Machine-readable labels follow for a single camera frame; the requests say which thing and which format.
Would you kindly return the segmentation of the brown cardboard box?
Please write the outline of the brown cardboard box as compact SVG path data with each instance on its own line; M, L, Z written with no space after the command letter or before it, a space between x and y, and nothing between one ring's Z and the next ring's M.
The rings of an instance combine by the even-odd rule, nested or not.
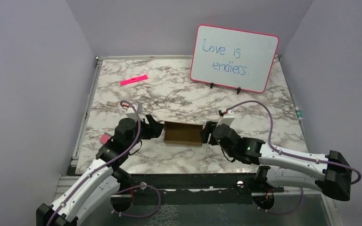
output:
M173 145L201 146L200 132L203 125L180 122L164 122L164 143Z

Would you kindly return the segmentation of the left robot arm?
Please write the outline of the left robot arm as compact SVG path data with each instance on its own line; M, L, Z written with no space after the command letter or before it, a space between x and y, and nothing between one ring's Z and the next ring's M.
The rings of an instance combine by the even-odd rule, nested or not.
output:
M38 226L79 226L103 201L115 193L132 198L130 174L120 166L142 140L160 137L165 125L147 114L145 119L123 118L78 180L52 204L36 211Z

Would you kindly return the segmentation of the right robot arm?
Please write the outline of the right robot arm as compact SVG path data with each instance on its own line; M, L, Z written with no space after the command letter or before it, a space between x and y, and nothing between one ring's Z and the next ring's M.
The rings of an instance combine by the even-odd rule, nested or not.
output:
M260 192L289 186L320 191L338 201L350 200L352 169L340 152L310 154L279 148L241 137L228 125L213 121L206 123L200 136L203 144L218 145L229 161L257 165L251 185Z

